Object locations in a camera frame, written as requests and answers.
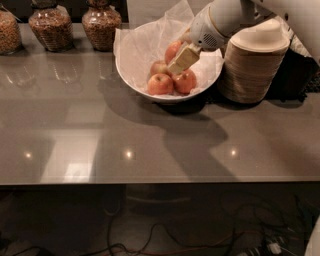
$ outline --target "glass jar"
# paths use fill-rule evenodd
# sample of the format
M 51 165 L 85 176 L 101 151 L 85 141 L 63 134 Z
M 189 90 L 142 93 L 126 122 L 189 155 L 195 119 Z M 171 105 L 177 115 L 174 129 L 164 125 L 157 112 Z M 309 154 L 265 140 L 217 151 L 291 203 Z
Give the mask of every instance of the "glass jar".
M 93 48 L 112 51 L 116 28 L 121 16 L 110 7 L 109 0 L 87 0 L 89 10 L 82 17 L 82 25 Z
M 57 7 L 56 0 L 33 0 L 29 25 L 42 46 L 51 52 L 73 47 L 72 21 L 66 10 Z
M 21 33 L 11 12 L 0 6 L 0 55 L 8 55 L 22 48 Z

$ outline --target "gray table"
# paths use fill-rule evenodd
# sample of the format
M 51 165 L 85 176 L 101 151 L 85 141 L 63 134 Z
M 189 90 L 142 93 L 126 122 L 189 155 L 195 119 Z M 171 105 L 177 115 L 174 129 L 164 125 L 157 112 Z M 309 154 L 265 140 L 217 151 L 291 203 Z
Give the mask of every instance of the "gray table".
M 64 53 L 21 30 L 25 49 L 0 58 L 0 184 L 320 180 L 320 95 L 161 106 L 128 88 L 80 24 Z

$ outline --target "white robot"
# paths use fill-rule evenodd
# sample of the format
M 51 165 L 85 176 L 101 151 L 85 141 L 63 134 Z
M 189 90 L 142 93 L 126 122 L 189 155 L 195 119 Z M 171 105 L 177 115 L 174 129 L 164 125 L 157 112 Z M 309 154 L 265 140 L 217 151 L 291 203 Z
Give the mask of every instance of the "white robot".
M 199 59 L 201 50 L 221 48 L 243 28 L 281 17 L 320 66 L 320 0 L 214 0 L 194 18 L 191 44 L 169 64 L 180 73 Z

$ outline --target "parchment paper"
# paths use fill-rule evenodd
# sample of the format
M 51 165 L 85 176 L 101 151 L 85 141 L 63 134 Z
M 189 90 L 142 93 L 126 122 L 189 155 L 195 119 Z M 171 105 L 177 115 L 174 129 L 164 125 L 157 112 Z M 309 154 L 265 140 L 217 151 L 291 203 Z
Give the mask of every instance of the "parchment paper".
M 165 12 L 157 21 L 136 29 L 117 29 L 114 43 L 116 65 L 122 79 L 136 91 L 146 95 L 151 64 L 164 59 L 168 45 L 177 40 L 194 18 L 187 0 Z M 191 69 L 197 76 L 197 86 L 191 92 L 196 95 L 211 86 L 221 73 L 223 58 L 221 51 L 202 52 L 200 60 Z M 151 98 L 178 99 L 187 96 L 159 95 Z

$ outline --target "apple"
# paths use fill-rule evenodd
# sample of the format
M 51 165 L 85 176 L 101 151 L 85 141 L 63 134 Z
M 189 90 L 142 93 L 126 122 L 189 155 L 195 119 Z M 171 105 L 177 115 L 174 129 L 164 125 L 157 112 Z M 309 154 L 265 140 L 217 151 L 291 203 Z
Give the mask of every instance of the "apple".
M 168 65 L 164 60 L 157 60 L 152 63 L 150 67 L 150 76 L 153 76 L 155 74 L 167 74 L 171 76 L 171 72 L 168 69 Z
M 191 69 L 186 69 L 180 74 L 172 75 L 174 89 L 182 94 L 189 94 L 197 85 L 197 77 Z
M 176 57 L 181 45 L 183 44 L 183 42 L 181 40 L 176 40 L 173 41 L 172 43 L 170 43 L 165 51 L 164 54 L 164 60 L 166 62 L 166 64 L 168 65 L 170 63 L 170 61 Z
M 148 81 L 150 95 L 172 94 L 173 90 L 173 81 L 167 74 L 155 74 Z

